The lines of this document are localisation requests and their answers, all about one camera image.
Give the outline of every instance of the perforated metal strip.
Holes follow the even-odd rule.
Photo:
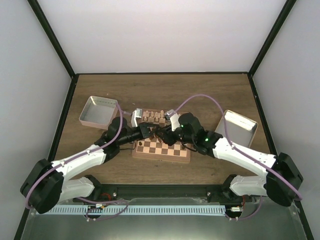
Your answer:
[[[92,210],[89,215],[114,215],[124,209],[123,205],[111,205],[103,210]],[[87,205],[57,205],[46,215],[84,215],[88,211]],[[160,205],[160,206],[137,206],[130,205],[121,215],[197,215],[197,216],[224,216],[226,207],[216,205],[192,206],[192,205]]]

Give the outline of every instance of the white wall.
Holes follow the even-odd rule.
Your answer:
[[[39,0],[76,73],[249,71],[285,0]]]
[[[320,1],[297,1],[254,75],[278,152],[300,169],[305,210],[320,239]]]
[[[0,239],[13,239],[24,211],[19,192],[47,158],[70,77],[26,0],[0,8]]]

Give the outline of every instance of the black frame edge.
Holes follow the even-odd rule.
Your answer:
[[[270,129],[269,129],[269,126],[268,126],[268,123],[267,123],[267,120],[266,120],[266,116],[265,116],[264,110],[262,108],[262,105],[261,105],[261,102],[260,102],[260,99],[259,99],[259,96],[258,96],[258,92],[257,92],[256,86],[255,86],[255,82],[254,82],[252,74],[248,73],[248,79],[249,79],[250,87],[251,87],[251,90],[252,90],[252,93],[253,93],[253,97],[254,97],[254,100],[255,100],[256,108],[258,109],[258,113],[259,113],[259,116],[260,116],[260,120],[261,120],[261,123],[262,123],[262,127],[263,127],[263,130],[264,130],[266,141],[267,141],[268,146],[269,146],[270,153],[273,154],[273,155],[277,155],[277,149],[276,149],[275,143],[274,143],[274,141],[272,139],[271,132],[270,132]],[[314,236],[313,236],[313,234],[311,232],[311,229],[310,229],[310,226],[309,226],[309,223],[308,223],[308,220],[307,220],[307,217],[306,217],[306,214],[305,214],[305,211],[304,211],[304,209],[302,207],[301,202],[300,201],[294,201],[294,203],[300,209],[299,217],[300,217],[300,221],[302,223],[302,227],[304,229],[304,233],[305,233],[306,238],[308,240],[314,240]]]
[[[75,92],[75,89],[76,89],[76,85],[77,85],[78,79],[79,79],[79,74],[76,74],[75,77],[73,77],[72,80],[71,80],[71,83],[70,83],[70,86],[69,86],[69,90],[68,90],[68,93],[66,95],[65,102],[64,102],[64,105],[63,105],[63,109],[62,109],[62,112],[61,112],[61,116],[60,116],[60,119],[59,119],[59,122],[58,122],[58,126],[56,128],[56,132],[55,132],[55,135],[54,135],[54,138],[53,138],[51,149],[50,149],[50,152],[49,152],[49,156],[48,156],[48,161],[49,162],[51,162],[51,161],[53,161],[55,159],[55,156],[56,156],[56,153],[57,153],[57,150],[58,150],[58,146],[59,146],[59,142],[60,142],[60,139],[61,139],[62,131],[64,130],[64,126],[65,126],[65,123],[66,123],[66,119],[67,119],[67,116],[68,116],[69,108],[70,108],[70,105],[71,105],[72,98],[74,96],[74,92]]]
[[[101,73],[79,73],[79,75],[204,75],[204,74],[248,74],[247,71],[164,71],[164,72],[101,72]]]
[[[253,76],[255,75],[258,67],[260,66],[261,62],[263,61],[265,55],[267,54],[271,44],[275,40],[279,30],[281,29],[282,25],[287,19],[287,16],[289,15],[291,9],[294,7],[297,0],[287,0],[279,13],[277,19],[274,22],[273,27],[271,28],[271,31],[269,32],[268,36],[266,37],[262,48],[260,49],[260,52],[256,56],[252,67],[250,68],[249,73]]]
[[[44,12],[42,11],[39,3],[37,0],[27,0],[29,5],[31,6],[34,14],[36,15],[37,19],[39,20],[43,30],[45,31],[47,37],[49,38],[52,46],[54,47],[56,53],[58,54],[62,64],[64,65],[66,71],[70,75],[71,78],[75,77],[75,72],[73,68],[71,67],[71,64],[69,60],[67,59],[67,56],[65,52],[63,51],[54,31],[52,30]]]
[[[22,238],[22,234],[24,233],[26,222],[29,216],[29,209],[25,208],[19,223],[19,226],[15,232],[15,236],[13,240],[20,240]]]
[[[78,78],[79,78],[79,74],[76,74],[75,77],[73,77],[71,79],[69,90],[68,90],[68,93],[67,93],[66,98],[65,98],[65,102],[64,102],[64,105],[63,105],[63,108],[62,108],[62,112],[61,112],[61,115],[60,115],[60,118],[59,118],[58,126],[56,128],[55,135],[54,135],[54,138],[53,138],[53,142],[52,142],[52,145],[51,145],[51,148],[50,148],[50,152],[49,152],[49,155],[48,155],[48,160],[49,161],[53,161],[55,159],[55,156],[56,156],[56,153],[57,153],[57,150],[58,150],[58,146],[59,146],[59,142],[60,142],[60,138],[61,138],[61,135],[62,135],[62,131],[63,131],[64,126],[65,126],[65,122],[66,122],[66,119],[67,119],[67,115],[68,115],[68,112],[69,112],[71,101],[72,101],[72,98],[74,96],[74,92],[75,92],[76,85],[77,85],[77,82],[78,82]],[[18,228],[17,228],[17,230],[15,232],[14,240],[20,240],[21,239],[21,237],[22,237],[22,235],[24,233],[25,225],[27,223],[29,211],[30,210],[27,209],[27,208],[24,209],[24,212],[22,214],[19,226],[18,226]]]
[[[258,96],[258,92],[257,92],[256,86],[255,86],[255,83],[254,83],[253,76],[250,73],[248,73],[247,76],[248,76],[248,79],[249,79],[249,84],[250,84],[250,87],[251,87],[251,90],[252,90],[252,93],[253,93],[253,97],[254,97],[256,108],[257,108],[259,116],[260,116],[260,120],[261,120],[261,123],[262,123],[262,127],[263,127],[263,130],[264,130],[266,141],[267,141],[268,146],[269,146],[270,153],[273,154],[273,155],[277,155],[277,149],[276,149],[274,140],[272,139],[272,136],[271,136],[271,132],[270,132],[270,129],[269,129],[269,126],[268,126],[268,123],[267,123],[267,119],[266,119],[264,110],[262,108],[262,105],[261,105],[261,102],[260,102],[260,99],[259,99],[259,96]]]
[[[302,207],[302,204],[300,201],[294,201],[296,207],[299,209],[298,211],[298,214],[299,214],[299,217],[300,217],[300,221],[302,223],[302,227],[303,227],[303,230],[304,230],[304,233],[305,233],[305,236],[308,240],[315,240],[313,234],[312,234],[312,231],[311,231],[311,228],[309,226],[309,223],[308,223],[308,220],[307,220],[307,217],[306,217],[306,214],[305,214],[305,211],[304,211],[304,208]]]

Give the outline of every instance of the metal tin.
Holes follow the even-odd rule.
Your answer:
[[[84,126],[108,129],[112,119],[117,115],[117,102],[114,99],[90,96],[82,110],[79,121]]]
[[[231,141],[249,148],[256,134],[258,123],[230,110],[224,112],[224,117]],[[223,118],[221,118],[215,132],[226,136]]]

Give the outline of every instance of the wooden chessboard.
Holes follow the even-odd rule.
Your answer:
[[[142,118],[138,123],[147,122],[153,124],[159,124],[164,127],[169,124],[166,120],[164,113],[165,110],[158,109],[143,109]],[[136,147],[132,150],[132,156],[134,158],[142,159],[157,159],[171,162],[189,163],[191,158],[191,151],[184,148],[180,142],[175,143],[172,146],[160,142],[156,137],[140,140],[136,143]]]

